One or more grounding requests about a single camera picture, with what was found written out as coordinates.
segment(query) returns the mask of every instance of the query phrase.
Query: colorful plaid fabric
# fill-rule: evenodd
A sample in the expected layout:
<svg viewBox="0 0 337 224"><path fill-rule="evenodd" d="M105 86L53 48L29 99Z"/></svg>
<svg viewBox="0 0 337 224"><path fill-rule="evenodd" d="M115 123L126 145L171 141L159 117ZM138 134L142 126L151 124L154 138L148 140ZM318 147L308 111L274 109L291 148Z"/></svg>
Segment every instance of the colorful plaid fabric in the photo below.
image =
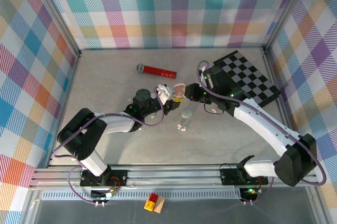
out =
<svg viewBox="0 0 337 224"><path fill-rule="evenodd" d="M0 0L0 223L17 223L45 162L75 55L41 0Z"/></svg>
<svg viewBox="0 0 337 224"><path fill-rule="evenodd" d="M337 223L337 0L299 0L273 54L292 126L317 140L329 174L322 191Z"/></svg>
<svg viewBox="0 0 337 224"><path fill-rule="evenodd" d="M82 48L261 46L287 0L55 0Z"/></svg>

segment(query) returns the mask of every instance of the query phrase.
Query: microphone head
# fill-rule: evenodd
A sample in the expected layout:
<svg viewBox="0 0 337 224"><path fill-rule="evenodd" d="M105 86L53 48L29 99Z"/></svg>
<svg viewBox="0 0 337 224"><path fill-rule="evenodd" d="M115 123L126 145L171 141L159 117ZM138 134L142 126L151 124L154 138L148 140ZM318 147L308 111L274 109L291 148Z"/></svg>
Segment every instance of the microphone head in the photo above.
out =
<svg viewBox="0 0 337 224"><path fill-rule="evenodd" d="M143 73L144 72L144 64L142 64L142 63L138 64L136 69L137 69L138 72Z"/></svg>

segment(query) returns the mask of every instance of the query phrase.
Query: red microphone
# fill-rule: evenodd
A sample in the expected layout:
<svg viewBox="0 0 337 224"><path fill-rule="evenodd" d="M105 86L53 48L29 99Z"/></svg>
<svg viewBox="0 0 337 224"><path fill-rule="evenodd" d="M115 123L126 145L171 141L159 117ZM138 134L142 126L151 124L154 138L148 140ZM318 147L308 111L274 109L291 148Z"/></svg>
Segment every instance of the red microphone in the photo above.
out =
<svg viewBox="0 0 337 224"><path fill-rule="evenodd" d="M145 72L148 74L153 74L153 75L161 75L164 77L168 77L168 78L176 78L177 76L177 72L174 71L170 71L170 70L163 70L163 69L158 69L156 67L150 67L150 66L145 66L144 64L140 63L137 65L137 71L138 72Z"/></svg>

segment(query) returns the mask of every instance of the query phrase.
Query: black and white checkerboard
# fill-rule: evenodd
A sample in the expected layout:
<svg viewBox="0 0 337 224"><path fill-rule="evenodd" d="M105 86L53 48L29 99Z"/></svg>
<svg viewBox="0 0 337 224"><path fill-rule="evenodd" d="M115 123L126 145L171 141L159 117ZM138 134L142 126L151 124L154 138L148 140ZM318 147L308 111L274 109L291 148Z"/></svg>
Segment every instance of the black and white checkerboard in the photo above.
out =
<svg viewBox="0 0 337 224"><path fill-rule="evenodd" d="M214 65L221 67L260 107L269 104L281 94L281 91L238 51L215 61Z"/></svg>

